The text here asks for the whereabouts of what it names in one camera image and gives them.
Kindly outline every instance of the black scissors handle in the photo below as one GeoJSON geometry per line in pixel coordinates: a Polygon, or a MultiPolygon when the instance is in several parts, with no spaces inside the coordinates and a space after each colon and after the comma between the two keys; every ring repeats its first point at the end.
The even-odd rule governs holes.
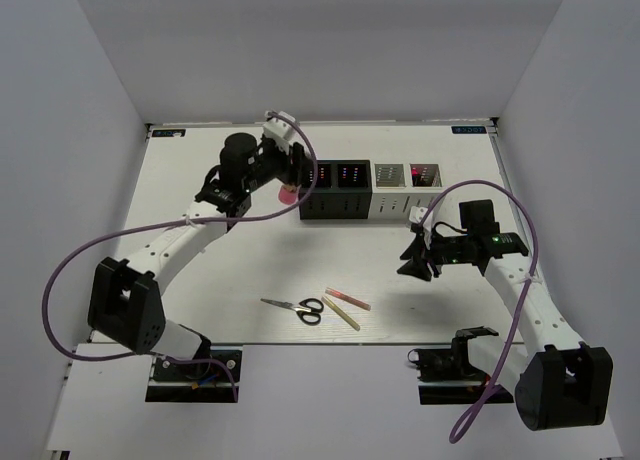
{"type": "Polygon", "coordinates": [[[320,323],[320,314],[324,310],[324,303],[317,298],[307,298],[301,301],[298,305],[310,309],[310,312],[296,312],[298,318],[302,320],[305,325],[318,325],[320,323]]]}

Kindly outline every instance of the white wall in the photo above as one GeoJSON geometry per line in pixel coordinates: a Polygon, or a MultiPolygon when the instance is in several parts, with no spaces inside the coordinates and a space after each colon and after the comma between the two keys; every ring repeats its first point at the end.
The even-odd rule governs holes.
{"type": "Polygon", "coordinates": [[[614,360],[610,413],[640,458],[640,7],[565,0],[500,121],[554,299],[614,360]]]}
{"type": "MultiPolygon", "coordinates": [[[[39,458],[66,360],[47,342],[40,296],[56,263],[116,229],[144,151],[144,126],[76,0],[0,0],[0,444],[39,458]]],[[[55,290],[53,323],[87,332],[83,255],[55,290]]]]}
{"type": "Polygon", "coordinates": [[[497,116],[562,0],[79,0],[147,122],[497,116]]]}

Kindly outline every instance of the purple cable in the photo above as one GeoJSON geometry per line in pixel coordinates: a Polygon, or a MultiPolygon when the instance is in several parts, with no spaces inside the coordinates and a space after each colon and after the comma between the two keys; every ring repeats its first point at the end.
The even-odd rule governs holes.
{"type": "MultiPolygon", "coordinates": [[[[509,190],[502,188],[500,185],[496,185],[495,183],[488,182],[486,180],[466,180],[464,182],[456,183],[455,185],[450,186],[440,195],[438,195],[433,202],[429,205],[427,209],[427,213],[420,220],[420,226],[424,225],[424,222],[427,220],[427,217],[433,212],[435,206],[451,191],[464,187],[465,185],[487,185],[488,187],[495,188],[496,190],[504,193],[509,199],[515,203],[524,218],[527,220],[527,224],[529,225],[529,230],[531,231],[531,243],[532,243],[532,252],[531,252],[531,266],[529,267],[529,277],[532,277],[536,271],[536,266],[538,265],[538,234],[536,233],[536,229],[533,226],[533,220],[527,212],[527,209],[524,208],[524,205],[520,203],[513,193],[509,190]]],[[[505,362],[507,361],[507,356],[509,355],[509,351],[511,350],[511,345],[513,344],[513,339],[516,336],[516,332],[518,330],[518,322],[520,321],[520,314],[522,313],[522,307],[524,306],[524,301],[527,298],[527,293],[529,292],[529,287],[531,286],[531,278],[525,280],[524,285],[522,287],[522,291],[520,292],[520,297],[518,298],[518,303],[516,304],[516,308],[513,311],[513,321],[511,322],[511,328],[509,328],[509,334],[507,335],[507,339],[504,342],[504,348],[502,349],[502,353],[500,354],[500,358],[498,359],[498,363],[496,363],[496,368],[489,379],[489,383],[487,383],[484,392],[480,398],[471,405],[458,419],[453,428],[451,429],[451,433],[449,434],[449,442],[457,443],[462,437],[464,437],[467,430],[471,427],[474,420],[482,410],[482,407],[486,403],[486,401],[496,393],[498,387],[496,387],[496,382],[498,381],[498,377],[500,376],[500,372],[502,372],[502,367],[504,367],[505,362]]]]}
{"type": "MultiPolygon", "coordinates": [[[[296,133],[300,136],[300,138],[302,138],[302,140],[304,141],[305,145],[307,146],[307,150],[309,150],[309,156],[311,157],[311,161],[313,162],[313,180],[311,181],[311,186],[309,187],[307,192],[302,196],[301,199],[299,199],[293,205],[289,205],[288,207],[283,208],[282,210],[280,210],[278,212],[270,213],[268,215],[261,215],[261,216],[258,216],[258,217],[239,217],[239,218],[234,218],[234,217],[228,217],[228,218],[221,218],[221,217],[192,218],[192,219],[190,219],[190,223],[198,223],[198,224],[213,223],[213,222],[225,222],[226,223],[226,222],[231,222],[231,221],[234,222],[234,223],[241,223],[241,222],[261,222],[263,220],[271,220],[272,218],[276,218],[276,217],[279,217],[281,215],[284,215],[285,213],[289,213],[290,211],[298,208],[298,206],[302,205],[304,202],[306,202],[309,199],[309,196],[313,192],[313,189],[315,188],[316,183],[318,181],[318,159],[316,157],[316,152],[313,150],[313,146],[311,145],[311,141],[309,140],[309,138],[307,138],[307,136],[300,129],[300,127],[298,125],[296,125],[295,122],[292,122],[291,120],[289,120],[287,117],[283,117],[282,115],[279,115],[277,112],[269,112],[268,116],[270,118],[271,117],[277,118],[278,120],[282,120],[283,122],[286,122],[287,124],[289,124],[291,126],[291,128],[293,128],[296,131],[296,133]]],[[[67,350],[58,341],[58,339],[56,338],[56,336],[53,333],[53,330],[51,328],[51,322],[49,320],[49,298],[51,296],[51,289],[53,288],[53,284],[57,280],[58,276],[60,275],[62,270],[69,264],[69,262],[71,262],[71,260],[73,260],[75,257],[77,257],[80,253],[82,253],[85,250],[93,247],[94,245],[98,245],[99,243],[103,243],[103,242],[106,242],[108,240],[112,240],[112,239],[118,238],[118,237],[125,237],[127,235],[133,235],[133,234],[142,233],[142,232],[149,232],[151,230],[160,230],[160,229],[163,229],[163,228],[182,227],[184,225],[185,225],[185,221],[184,220],[174,220],[174,221],[171,221],[171,222],[156,223],[156,224],[153,224],[153,225],[145,225],[143,227],[129,228],[127,230],[120,230],[118,232],[108,233],[106,235],[102,235],[101,237],[94,238],[93,240],[85,243],[84,245],[79,246],[73,252],[71,252],[69,255],[67,255],[60,262],[60,264],[55,268],[55,270],[51,274],[51,277],[49,277],[49,280],[47,281],[47,285],[45,286],[44,292],[42,294],[42,325],[44,327],[45,333],[47,334],[47,338],[49,339],[51,344],[55,347],[55,349],[58,350],[58,352],[60,352],[61,354],[65,355],[66,357],[68,357],[68,358],[70,358],[72,360],[80,360],[80,361],[84,361],[84,362],[104,362],[104,361],[107,361],[107,360],[116,360],[116,359],[119,359],[119,358],[126,358],[126,357],[134,356],[135,353],[127,352],[127,353],[119,353],[117,355],[106,355],[106,356],[100,356],[100,357],[88,357],[86,355],[78,355],[78,354],[76,354],[76,353],[74,353],[74,352],[72,352],[70,350],[67,350]]],[[[222,364],[218,360],[215,360],[213,358],[211,358],[211,359],[197,359],[197,360],[178,360],[178,359],[171,358],[171,357],[167,357],[167,359],[170,362],[173,362],[173,363],[176,363],[176,364],[213,363],[213,364],[216,364],[218,366],[221,366],[222,369],[227,374],[227,377],[229,377],[229,381],[231,382],[231,387],[232,387],[232,390],[233,390],[233,395],[234,395],[234,398],[237,401],[238,393],[236,391],[235,383],[233,381],[233,377],[231,376],[231,372],[226,367],[226,365],[222,364]]]]}

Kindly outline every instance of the purple hose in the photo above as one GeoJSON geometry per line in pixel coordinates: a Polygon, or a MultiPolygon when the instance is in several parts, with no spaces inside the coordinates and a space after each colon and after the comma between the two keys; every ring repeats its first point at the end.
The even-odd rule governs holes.
{"type": "MultiPolygon", "coordinates": [[[[531,216],[527,209],[524,208],[524,205],[520,203],[520,201],[508,190],[502,188],[500,185],[496,185],[495,183],[488,182],[486,180],[467,180],[464,182],[456,183],[455,185],[450,186],[445,191],[443,191],[440,195],[438,195],[433,202],[429,205],[427,209],[427,213],[420,220],[420,226],[424,225],[427,217],[433,212],[435,206],[447,195],[449,192],[464,187],[465,185],[487,185],[489,187],[495,188],[496,190],[504,193],[513,203],[515,203],[524,218],[527,220],[527,225],[529,225],[529,230],[531,231],[531,243],[532,243],[532,252],[531,252],[531,266],[529,267],[529,276],[532,277],[536,271],[536,266],[538,265],[538,234],[536,233],[536,229],[533,226],[533,220],[531,220],[531,216]]],[[[500,372],[502,372],[502,367],[504,367],[505,362],[507,361],[507,356],[509,355],[509,351],[511,349],[511,345],[513,344],[513,339],[516,336],[516,332],[518,330],[518,322],[520,321],[520,314],[522,313],[522,307],[524,306],[524,301],[527,298],[527,293],[529,292],[529,287],[531,286],[531,279],[527,279],[522,286],[522,291],[520,292],[520,297],[518,298],[518,303],[516,304],[516,308],[513,311],[513,321],[511,322],[511,328],[509,328],[509,333],[507,335],[507,339],[504,342],[504,348],[502,349],[502,353],[500,354],[500,358],[498,359],[498,363],[496,363],[496,368],[489,379],[489,383],[487,383],[484,392],[480,398],[471,405],[458,419],[453,428],[451,429],[451,433],[449,434],[449,442],[457,443],[462,437],[464,437],[467,430],[471,427],[474,420],[480,413],[480,410],[486,403],[486,401],[493,395],[497,390],[496,382],[498,381],[498,377],[500,376],[500,372]]]]}
{"type": "MultiPolygon", "coordinates": [[[[300,136],[300,138],[302,138],[302,140],[304,141],[305,145],[307,146],[307,150],[309,150],[309,156],[311,157],[311,161],[313,162],[313,180],[311,181],[311,186],[309,187],[307,192],[303,195],[303,197],[300,200],[298,200],[293,205],[289,205],[288,207],[283,208],[282,210],[280,210],[278,212],[270,213],[269,215],[261,215],[259,217],[240,217],[240,218],[233,218],[233,217],[229,217],[229,218],[221,218],[221,217],[192,218],[192,219],[190,219],[191,223],[212,223],[212,222],[225,222],[226,223],[226,222],[229,222],[229,221],[233,221],[234,223],[261,222],[263,220],[271,220],[272,218],[276,218],[276,217],[279,217],[281,215],[284,215],[285,213],[289,213],[290,211],[298,208],[298,206],[300,206],[301,204],[303,204],[304,202],[306,202],[308,200],[309,196],[311,195],[311,193],[313,192],[313,189],[316,186],[316,182],[318,181],[318,159],[316,158],[316,153],[313,150],[313,146],[311,145],[311,141],[307,138],[307,136],[300,129],[300,127],[298,125],[296,125],[295,122],[292,122],[291,120],[289,120],[287,117],[283,117],[282,115],[279,115],[276,112],[269,112],[268,115],[269,115],[269,117],[277,118],[277,119],[282,120],[283,122],[286,122],[287,124],[289,124],[291,126],[291,128],[293,128],[296,131],[296,133],[300,136]]],[[[144,227],[129,228],[127,230],[120,230],[118,232],[108,233],[108,234],[103,235],[101,237],[95,238],[95,239],[91,240],[90,242],[85,243],[84,245],[79,246],[73,252],[71,252],[69,255],[67,255],[60,262],[60,264],[55,268],[55,270],[51,274],[51,277],[49,277],[49,280],[47,281],[47,285],[45,286],[44,292],[42,294],[42,325],[44,327],[45,333],[47,334],[47,338],[49,339],[51,344],[55,347],[55,349],[58,350],[58,352],[60,352],[61,354],[65,355],[66,357],[68,357],[68,358],[70,358],[72,360],[80,360],[80,361],[84,361],[84,362],[104,362],[104,361],[107,361],[107,360],[116,360],[118,358],[126,358],[126,357],[134,356],[135,353],[127,352],[127,353],[119,353],[117,355],[107,355],[107,356],[100,356],[100,357],[87,357],[85,355],[78,355],[77,353],[74,353],[74,352],[72,352],[70,350],[67,350],[58,341],[58,339],[56,338],[56,336],[53,333],[53,330],[51,328],[51,322],[49,320],[49,298],[51,296],[51,289],[53,288],[53,284],[57,280],[58,276],[60,275],[62,270],[69,264],[69,262],[71,262],[71,260],[73,260],[75,257],[77,257],[80,253],[82,253],[85,250],[93,247],[94,245],[98,245],[99,243],[103,243],[103,242],[106,242],[108,240],[112,240],[114,238],[125,237],[127,235],[133,235],[135,233],[142,233],[142,232],[148,232],[148,231],[151,231],[151,230],[160,230],[160,229],[165,229],[165,228],[182,227],[184,225],[185,225],[185,221],[184,220],[174,220],[174,221],[171,221],[171,222],[156,223],[154,225],[146,225],[144,227]]],[[[237,401],[238,392],[236,391],[235,383],[233,382],[233,377],[231,376],[231,372],[229,371],[228,368],[226,368],[225,365],[223,365],[218,360],[215,360],[215,359],[178,360],[178,359],[171,358],[171,357],[168,357],[167,359],[170,362],[173,362],[173,363],[176,363],[176,364],[212,363],[212,364],[221,366],[222,369],[224,370],[224,372],[227,374],[227,377],[229,377],[229,382],[231,382],[231,387],[232,387],[232,390],[233,390],[233,396],[237,401]]]]}

